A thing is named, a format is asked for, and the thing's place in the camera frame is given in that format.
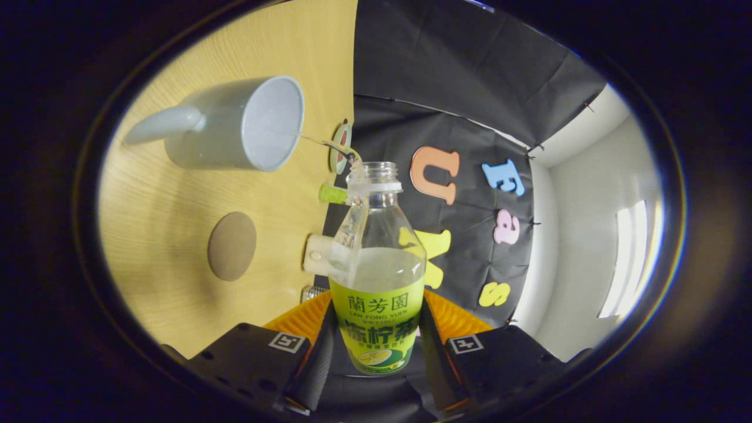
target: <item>bottle label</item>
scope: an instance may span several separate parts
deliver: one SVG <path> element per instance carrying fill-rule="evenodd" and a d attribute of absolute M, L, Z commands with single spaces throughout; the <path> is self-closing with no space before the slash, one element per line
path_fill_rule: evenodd
<path fill-rule="evenodd" d="M 342 339 L 355 367 L 375 375 L 405 367 L 423 305 L 423 278 L 386 292 L 354 291 L 331 278 L 329 286 Z"/>

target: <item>mug handle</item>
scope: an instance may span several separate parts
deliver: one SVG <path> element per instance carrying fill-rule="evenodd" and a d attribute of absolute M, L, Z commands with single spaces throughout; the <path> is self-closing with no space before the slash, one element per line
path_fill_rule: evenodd
<path fill-rule="evenodd" d="M 126 135 L 126 145 L 140 144 L 177 135 L 182 132 L 204 129 L 206 116 L 193 106 L 175 106 L 158 111 L 131 128 Z"/>

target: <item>wooden surface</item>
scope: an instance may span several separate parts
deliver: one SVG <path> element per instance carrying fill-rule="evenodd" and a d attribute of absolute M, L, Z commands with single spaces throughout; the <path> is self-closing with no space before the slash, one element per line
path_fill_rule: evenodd
<path fill-rule="evenodd" d="M 159 73 L 123 118 L 106 157 L 99 225 L 110 271 L 125 301 L 157 342 L 192 357 L 241 321 L 263 325 L 299 303 L 313 282 L 302 271 L 310 233 L 321 233 L 331 184 L 329 150 L 301 140 L 282 169 L 185 170 L 161 141 L 124 146 L 149 114 L 229 81 L 290 75 L 305 95 L 303 131 L 331 138 L 353 121 L 356 0 L 293 0 L 242 17 L 204 38 Z M 207 242 L 228 213 L 258 232 L 248 271 L 216 277 Z"/>

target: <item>bottle neck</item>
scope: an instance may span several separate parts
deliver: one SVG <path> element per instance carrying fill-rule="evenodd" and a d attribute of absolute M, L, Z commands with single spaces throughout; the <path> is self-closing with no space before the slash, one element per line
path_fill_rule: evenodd
<path fill-rule="evenodd" d="M 368 201 L 369 208 L 384 208 L 391 205 L 397 205 L 397 193 L 391 192 L 373 192 L 359 193 L 353 197 L 353 205 L 365 205 Z"/>
<path fill-rule="evenodd" d="M 397 193 L 402 192 L 397 165 L 391 162 L 353 164 L 346 180 L 353 205 L 365 205 L 366 201 L 369 208 L 397 205 Z"/>

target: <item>blue foam letter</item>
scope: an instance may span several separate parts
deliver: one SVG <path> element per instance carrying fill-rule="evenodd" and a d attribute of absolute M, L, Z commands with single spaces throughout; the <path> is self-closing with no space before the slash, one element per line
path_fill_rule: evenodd
<path fill-rule="evenodd" d="M 522 185 L 520 174 L 517 173 L 517 168 L 514 167 L 511 159 L 507 159 L 507 163 L 498 166 L 488 166 L 488 163 L 483 163 L 482 168 L 491 188 L 501 188 L 505 192 L 514 191 L 517 196 L 525 193 L 525 186 Z"/>

